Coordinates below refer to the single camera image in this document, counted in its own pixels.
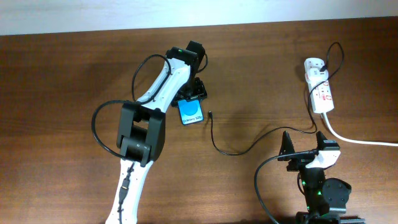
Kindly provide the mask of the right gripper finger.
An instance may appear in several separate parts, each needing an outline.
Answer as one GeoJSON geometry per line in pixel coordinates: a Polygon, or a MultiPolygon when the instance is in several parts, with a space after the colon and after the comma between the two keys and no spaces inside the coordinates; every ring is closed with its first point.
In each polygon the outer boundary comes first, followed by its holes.
{"type": "Polygon", "coordinates": [[[284,131],[282,134],[282,144],[279,151],[278,161],[289,161],[294,153],[295,150],[290,135],[287,131],[284,131]]]}
{"type": "Polygon", "coordinates": [[[316,133],[317,137],[317,148],[318,151],[339,151],[340,146],[335,140],[329,140],[325,137],[325,135],[318,131],[316,133]]]}

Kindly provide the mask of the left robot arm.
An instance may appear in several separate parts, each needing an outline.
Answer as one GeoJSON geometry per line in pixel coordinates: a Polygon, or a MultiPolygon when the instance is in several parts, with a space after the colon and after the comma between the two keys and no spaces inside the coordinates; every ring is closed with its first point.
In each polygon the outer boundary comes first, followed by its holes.
{"type": "Polygon", "coordinates": [[[106,224],[137,223],[144,182],[164,148],[168,108],[178,109],[184,125],[204,119],[201,101],[207,92],[197,77],[203,70],[200,64],[208,61],[203,45],[192,40],[161,58],[164,67],[150,88],[133,102],[122,103],[116,140],[121,169],[106,224]]]}

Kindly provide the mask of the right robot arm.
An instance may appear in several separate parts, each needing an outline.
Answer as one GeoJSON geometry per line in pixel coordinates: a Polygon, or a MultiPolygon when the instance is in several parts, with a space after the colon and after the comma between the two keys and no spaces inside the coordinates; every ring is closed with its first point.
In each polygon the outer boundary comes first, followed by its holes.
{"type": "Polygon", "coordinates": [[[302,193],[307,204],[306,212],[298,212],[295,222],[304,224],[365,223],[359,217],[344,217],[352,187],[349,183],[326,178],[325,170],[336,164],[341,151],[335,140],[327,139],[322,132],[316,133],[317,147],[296,152],[288,132],[282,134],[279,161],[287,161],[287,171],[298,172],[302,193]]]}

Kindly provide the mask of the blue Galaxy smartphone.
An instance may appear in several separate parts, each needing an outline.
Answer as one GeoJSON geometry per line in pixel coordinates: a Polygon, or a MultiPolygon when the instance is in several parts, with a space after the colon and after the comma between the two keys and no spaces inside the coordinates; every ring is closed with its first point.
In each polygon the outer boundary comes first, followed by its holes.
{"type": "Polygon", "coordinates": [[[183,125],[198,123],[204,120],[199,100],[180,100],[178,101],[178,109],[183,125]]]}

